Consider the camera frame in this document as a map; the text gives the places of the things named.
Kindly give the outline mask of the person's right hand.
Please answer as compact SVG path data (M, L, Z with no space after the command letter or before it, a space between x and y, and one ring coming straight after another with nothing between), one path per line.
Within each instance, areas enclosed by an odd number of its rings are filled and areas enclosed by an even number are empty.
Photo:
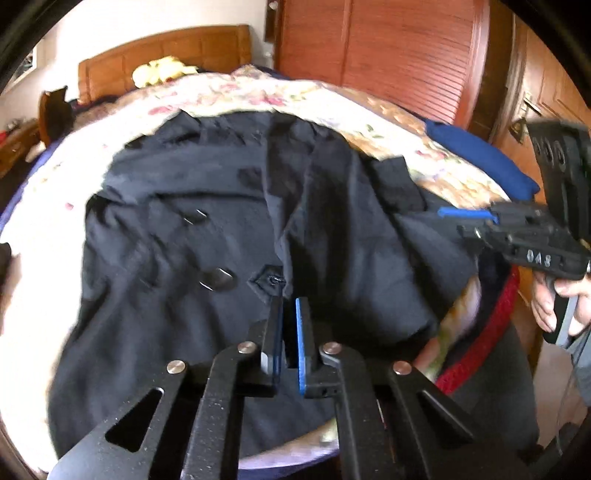
M582 280L556 280L554 290L546 284L546 276L542 272L535 272L532 284L531 309L538 326L545 332L553 332L557 326L554 311L555 301L559 296L563 298L577 298L576 310L569 325L569 334L577 336L589 324L591 316L590 276Z

